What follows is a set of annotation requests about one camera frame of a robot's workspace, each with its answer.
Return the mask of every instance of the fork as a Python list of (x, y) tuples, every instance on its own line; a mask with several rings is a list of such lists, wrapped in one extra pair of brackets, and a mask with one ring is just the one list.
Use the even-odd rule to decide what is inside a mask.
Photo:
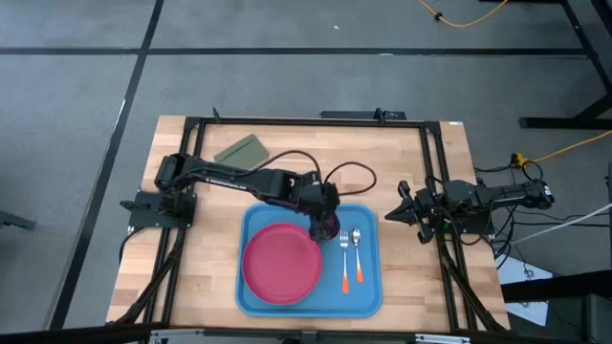
[(353, 228), (353, 244), (355, 244), (355, 255), (357, 256), (357, 282), (363, 283), (363, 274), (361, 273), (361, 264), (360, 264), (360, 252), (357, 249), (357, 245), (361, 240), (361, 232), (360, 229), (355, 227)]
[(346, 275), (346, 249), (348, 248), (348, 232), (340, 232), (340, 248), (344, 253), (344, 274), (342, 275), (342, 292), (348, 293), (348, 275)]

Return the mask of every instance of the yellow cable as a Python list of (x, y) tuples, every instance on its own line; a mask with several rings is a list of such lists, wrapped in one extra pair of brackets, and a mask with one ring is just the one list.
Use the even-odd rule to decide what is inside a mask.
[[(437, 11), (435, 11), (435, 10), (434, 10), (434, 9), (433, 9), (433, 8), (432, 8), (430, 5), (428, 5), (428, 4), (427, 4), (425, 1), (423, 1), (423, 0), (418, 0), (418, 1), (419, 1), (419, 2), (420, 2), (422, 5), (423, 5), (423, 6), (425, 6), (425, 7), (426, 7), (426, 9), (428, 9), (428, 10), (429, 10), (429, 12), (430, 12), (431, 14), (433, 14), (433, 15), (438, 14), (438, 12), (437, 12)], [(496, 7), (496, 8), (492, 9), (492, 10), (491, 10), (489, 13), (485, 14), (485, 16), (483, 16), (483, 17), (481, 17), (481, 18), (479, 18), (479, 19), (476, 19), (476, 20), (474, 20), (474, 21), (472, 21), (472, 22), (469, 22), (469, 23), (467, 23), (467, 24), (454, 24), (454, 23), (451, 23), (451, 22), (447, 21), (447, 19), (445, 19), (443, 16), (440, 16), (440, 18), (439, 18), (439, 19), (440, 19), (440, 21), (442, 21), (443, 23), (446, 23), (446, 24), (451, 25), (453, 28), (466, 28), (466, 27), (472, 26), (472, 25), (474, 25), (474, 24), (478, 24), (478, 23), (480, 23), (481, 21), (483, 21), (483, 20), (485, 20), (485, 19), (489, 18), (489, 17), (490, 17), (490, 16), (492, 16), (492, 15), (493, 15), (493, 14), (494, 14), (494, 13), (495, 13), (497, 10), (501, 9), (501, 8), (502, 8), (504, 5), (506, 5), (506, 3), (508, 3), (508, 1), (509, 1), (509, 0), (504, 0), (504, 1), (502, 1), (502, 2), (501, 2), (499, 5), (497, 5), (497, 7)]]
[(554, 156), (556, 156), (556, 155), (559, 155), (559, 154), (561, 154), (561, 153), (567, 152), (567, 151), (568, 151), (568, 150), (570, 150), (570, 149), (574, 149), (574, 148), (576, 148), (576, 147), (582, 146), (583, 144), (590, 143), (590, 142), (593, 142), (593, 141), (595, 141), (595, 140), (602, 139), (602, 138), (604, 138), (604, 137), (606, 137), (606, 136), (608, 136), (608, 135), (610, 135), (610, 134), (612, 134), (612, 130), (610, 130), (610, 131), (608, 131), (608, 132), (605, 132), (605, 133), (603, 133), (603, 134), (601, 134), (601, 135), (599, 135), (599, 136), (596, 136), (596, 137), (594, 137), (594, 138), (591, 138), (591, 139), (589, 139), (589, 140), (584, 140), (584, 141), (582, 141), (582, 142), (578, 142), (578, 143), (576, 143), (576, 144), (572, 144), (572, 145), (571, 145), (571, 146), (569, 146), (569, 147), (565, 147), (565, 148), (563, 148), (563, 149), (561, 149), (561, 150), (558, 150), (558, 151), (557, 151), (557, 152), (555, 152), (555, 153), (551, 153), (551, 154), (549, 154), (549, 155), (547, 155), (547, 156), (544, 156), (544, 157), (542, 157), (542, 158), (539, 158), (539, 159), (530, 159), (530, 161), (533, 161), (533, 162), (541, 162), (541, 161), (545, 161), (545, 160), (550, 159), (550, 158), (552, 158), (552, 157), (554, 157)]

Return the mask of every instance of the wooden table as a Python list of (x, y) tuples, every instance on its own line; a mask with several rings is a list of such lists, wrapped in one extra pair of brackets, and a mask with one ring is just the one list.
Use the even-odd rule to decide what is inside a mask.
[[(144, 170), (143, 190), (155, 190), (153, 179), (162, 157), (179, 151), (184, 122), (184, 117), (160, 117)], [(450, 177), (474, 182), (463, 124), (442, 122), (441, 126)], [(421, 245), (416, 227), (384, 219), (388, 211), (400, 204), (397, 194), (400, 180), (408, 181), (413, 190), (425, 187), (426, 173), (417, 129), (210, 124), (206, 127), (202, 158), (212, 161), (214, 155), (249, 134), (256, 134), (271, 156), (289, 149), (311, 153), (318, 160), (323, 176), (344, 161), (360, 161), (376, 171), (379, 178), (376, 187), (361, 195), (344, 197), (342, 201), (364, 204), (378, 218), (382, 306), (375, 315), (365, 319), (261, 318), (242, 313), (234, 300), (240, 223), (245, 209), (257, 200), (248, 193), (198, 183), (197, 211), (186, 236), (171, 326), (389, 332), (449, 330), (435, 243)], [(433, 138), (430, 146), (435, 147)], [(289, 155), (271, 167), (302, 173), (314, 169), (310, 161), (299, 155)], [(439, 176), (437, 162), (434, 167)], [(332, 180), (339, 190), (353, 190), (370, 184), (371, 176), (358, 167), (347, 167), (335, 173)], [(126, 245), (108, 320), (123, 315), (149, 282), (160, 232), (158, 228), (145, 229)], [(495, 319), (509, 328), (491, 249), (481, 242), (464, 250), (472, 288)], [(160, 291), (154, 320), (161, 318), (165, 286)], [(460, 324), (466, 326), (461, 292), (456, 286), (454, 295)]]

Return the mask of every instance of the pink plate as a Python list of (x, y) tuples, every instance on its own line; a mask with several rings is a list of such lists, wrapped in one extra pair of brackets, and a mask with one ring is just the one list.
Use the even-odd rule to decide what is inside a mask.
[(247, 243), (242, 274), (261, 300), (278, 306), (293, 305), (315, 288), (321, 275), (321, 251), (300, 226), (266, 226)]

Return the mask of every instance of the green napkin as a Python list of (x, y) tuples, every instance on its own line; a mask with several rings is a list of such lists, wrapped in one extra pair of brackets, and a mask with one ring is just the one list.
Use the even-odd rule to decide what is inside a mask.
[(270, 153), (257, 136), (250, 134), (214, 156), (214, 161), (227, 166), (251, 169), (269, 156)]

